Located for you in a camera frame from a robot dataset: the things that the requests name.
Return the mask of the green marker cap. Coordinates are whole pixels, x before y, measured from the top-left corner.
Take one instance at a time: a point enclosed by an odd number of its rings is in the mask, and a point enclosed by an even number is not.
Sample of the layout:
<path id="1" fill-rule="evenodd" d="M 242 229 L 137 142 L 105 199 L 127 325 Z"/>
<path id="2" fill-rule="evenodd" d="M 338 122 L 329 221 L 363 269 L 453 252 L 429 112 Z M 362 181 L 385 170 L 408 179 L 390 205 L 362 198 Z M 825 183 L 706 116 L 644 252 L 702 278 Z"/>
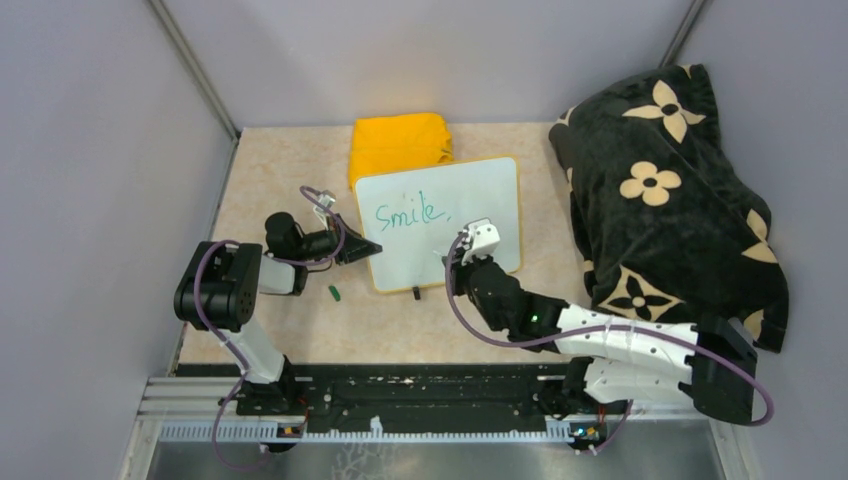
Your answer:
<path id="1" fill-rule="evenodd" d="M 340 294 L 339 290 L 337 289 L 337 287 L 334 286 L 334 285 L 330 285 L 328 287 L 328 289 L 329 289 L 332 297 L 334 298 L 334 300 L 336 302 L 340 302 L 341 301 L 341 294 Z"/>

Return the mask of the yellow-framed whiteboard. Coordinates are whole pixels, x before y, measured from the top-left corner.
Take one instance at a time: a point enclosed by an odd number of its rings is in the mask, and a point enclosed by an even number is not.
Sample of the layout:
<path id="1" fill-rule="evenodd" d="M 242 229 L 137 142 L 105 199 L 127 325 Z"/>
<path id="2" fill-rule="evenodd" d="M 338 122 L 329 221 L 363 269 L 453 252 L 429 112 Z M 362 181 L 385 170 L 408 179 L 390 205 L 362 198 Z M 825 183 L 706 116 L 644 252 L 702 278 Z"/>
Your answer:
<path id="1" fill-rule="evenodd" d="M 495 261 L 508 272 L 522 266 L 519 169 L 512 157 L 362 177 L 354 197 L 363 236 L 383 247 L 368 258 L 380 293 L 443 283 L 444 266 L 433 251 L 447 254 L 460 230 L 483 217 L 500 234 Z"/>

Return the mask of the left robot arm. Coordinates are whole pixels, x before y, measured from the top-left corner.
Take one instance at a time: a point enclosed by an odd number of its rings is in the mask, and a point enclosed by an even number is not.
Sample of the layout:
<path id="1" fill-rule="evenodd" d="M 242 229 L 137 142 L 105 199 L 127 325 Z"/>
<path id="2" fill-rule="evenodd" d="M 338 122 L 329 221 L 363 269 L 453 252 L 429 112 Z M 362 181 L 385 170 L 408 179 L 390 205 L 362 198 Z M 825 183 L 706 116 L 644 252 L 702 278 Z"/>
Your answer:
<path id="1" fill-rule="evenodd" d="M 291 214 L 278 212 L 264 228 L 264 245 L 200 243 L 173 297 L 179 320 L 212 334 L 236 359 L 244 378 L 234 399 L 244 416 L 292 413 L 303 397 L 290 360 L 257 319 L 258 296 L 298 296 L 312 266 L 350 264 L 383 250 L 341 218 L 306 233 Z"/>

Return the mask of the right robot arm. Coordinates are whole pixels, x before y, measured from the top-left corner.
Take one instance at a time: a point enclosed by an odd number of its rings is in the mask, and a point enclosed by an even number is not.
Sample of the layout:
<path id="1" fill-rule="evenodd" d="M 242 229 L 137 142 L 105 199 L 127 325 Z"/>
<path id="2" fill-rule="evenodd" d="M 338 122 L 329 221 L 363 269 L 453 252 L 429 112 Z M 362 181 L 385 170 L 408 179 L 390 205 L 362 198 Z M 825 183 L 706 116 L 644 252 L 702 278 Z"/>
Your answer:
<path id="1" fill-rule="evenodd" d="M 463 262 L 445 256 L 448 301 L 460 324 L 477 339 L 503 348 L 578 357 L 563 398 L 576 412 L 624 400 L 690 404 L 715 420 L 759 426 L 754 400 L 765 397 L 756 379 L 757 354 L 729 320 L 664 324 L 603 314 L 524 290 L 492 259 Z M 465 296 L 486 325 L 504 331 L 495 339 L 473 327 L 456 305 Z"/>

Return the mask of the folded yellow cloth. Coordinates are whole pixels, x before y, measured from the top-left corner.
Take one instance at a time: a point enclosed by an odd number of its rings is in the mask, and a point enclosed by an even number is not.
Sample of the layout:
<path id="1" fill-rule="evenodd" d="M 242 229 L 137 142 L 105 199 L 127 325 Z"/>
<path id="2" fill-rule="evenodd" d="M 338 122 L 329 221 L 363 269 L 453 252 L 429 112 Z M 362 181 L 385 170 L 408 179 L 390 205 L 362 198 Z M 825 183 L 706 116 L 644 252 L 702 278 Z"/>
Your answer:
<path id="1" fill-rule="evenodd" d="M 453 161 L 452 134 L 437 113 L 359 118 L 352 129 L 348 184 L 353 189 L 362 177 Z"/>

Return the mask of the black floral blanket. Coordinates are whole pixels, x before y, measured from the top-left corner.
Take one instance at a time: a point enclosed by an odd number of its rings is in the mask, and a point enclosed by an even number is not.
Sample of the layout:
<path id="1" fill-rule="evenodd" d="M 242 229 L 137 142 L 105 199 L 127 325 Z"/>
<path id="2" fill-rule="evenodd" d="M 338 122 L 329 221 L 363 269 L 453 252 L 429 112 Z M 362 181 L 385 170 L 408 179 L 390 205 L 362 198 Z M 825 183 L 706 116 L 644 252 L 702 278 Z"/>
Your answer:
<path id="1" fill-rule="evenodd" d="M 657 323 L 737 319 L 778 353 L 789 291 L 771 211 L 736 174 L 701 64 L 621 80 L 565 111 L 549 141 L 594 309 Z"/>

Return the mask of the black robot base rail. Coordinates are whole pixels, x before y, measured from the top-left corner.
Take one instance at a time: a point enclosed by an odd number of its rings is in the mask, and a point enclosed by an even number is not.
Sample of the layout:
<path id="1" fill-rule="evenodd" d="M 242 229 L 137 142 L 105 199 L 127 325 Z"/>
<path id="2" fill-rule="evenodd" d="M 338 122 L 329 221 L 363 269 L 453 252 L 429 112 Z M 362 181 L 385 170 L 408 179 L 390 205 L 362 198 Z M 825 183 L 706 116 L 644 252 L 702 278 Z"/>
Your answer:
<path id="1" fill-rule="evenodd" d="M 495 440 L 547 434 L 579 450 L 608 437 L 625 400 L 597 401 L 564 364 L 294 365 L 269 384 L 238 383 L 218 402 L 221 438 L 250 420 L 275 420 L 265 444 L 369 435 L 377 441 Z"/>

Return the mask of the right metal corner post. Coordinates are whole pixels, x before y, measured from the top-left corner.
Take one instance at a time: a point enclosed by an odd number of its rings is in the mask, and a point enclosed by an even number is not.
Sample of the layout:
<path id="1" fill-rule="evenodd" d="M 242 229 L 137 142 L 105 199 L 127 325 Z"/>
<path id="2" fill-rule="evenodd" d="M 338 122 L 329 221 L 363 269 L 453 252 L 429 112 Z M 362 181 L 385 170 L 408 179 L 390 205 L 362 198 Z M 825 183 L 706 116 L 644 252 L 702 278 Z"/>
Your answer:
<path id="1" fill-rule="evenodd" d="M 677 62 L 700 17 L 709 8 L 711 3 L 711 0 L 692 0 L 690 2 L 669 45 L 661 57 L 658 65 L 659 68 L 664 68 Z"/>

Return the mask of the metal corner post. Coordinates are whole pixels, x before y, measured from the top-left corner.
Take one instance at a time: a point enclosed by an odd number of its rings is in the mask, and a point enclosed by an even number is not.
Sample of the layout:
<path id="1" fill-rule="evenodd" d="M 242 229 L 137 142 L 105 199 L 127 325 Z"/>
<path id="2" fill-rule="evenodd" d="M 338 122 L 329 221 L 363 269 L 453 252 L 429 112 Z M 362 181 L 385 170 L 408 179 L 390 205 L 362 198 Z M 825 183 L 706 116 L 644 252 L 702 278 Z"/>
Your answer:
<path id="1" fill-rule="evenodd" d="M 233 142 L 238 142 L 241 137 L 240 130 L 232 120 L 224 102 L 218 95 L 201 61 L 182 32 L 167 3 L 163 0 L 146 0 L 145 4 L 163 29 L 164 35 L 173 48 L 177 59 L 187 71 L 215 120 Z"/>
<path id="2" fill-rule="evenodd" d="M 664 68 L 677 62 L 700 17 L 709 8 L 711 3 L 711 0 L 692 0 L 690 2 L 669 45 L 661 57 L 658 65 L 659 68 Z"/>

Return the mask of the left metal corner post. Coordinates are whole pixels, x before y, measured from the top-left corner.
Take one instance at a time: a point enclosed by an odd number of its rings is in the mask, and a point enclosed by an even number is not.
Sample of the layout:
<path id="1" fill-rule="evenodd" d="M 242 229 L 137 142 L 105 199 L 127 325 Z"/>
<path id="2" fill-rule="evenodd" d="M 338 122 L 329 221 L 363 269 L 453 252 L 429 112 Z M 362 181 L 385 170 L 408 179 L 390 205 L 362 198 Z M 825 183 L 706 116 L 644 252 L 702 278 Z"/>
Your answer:
<path id="1" fill-rule="evenodd" d="M 164 35 L 173 48 L 177 59 L 187 71 L 215 120 L 233 142 L 238 142 L 241 137 L 240 130 L 232 120 L 224 102 L 218 95 L 201 61 L 182 32 L 167 3 L 163 0 L 146 0 L 145 4 L 163 29 Z"/>

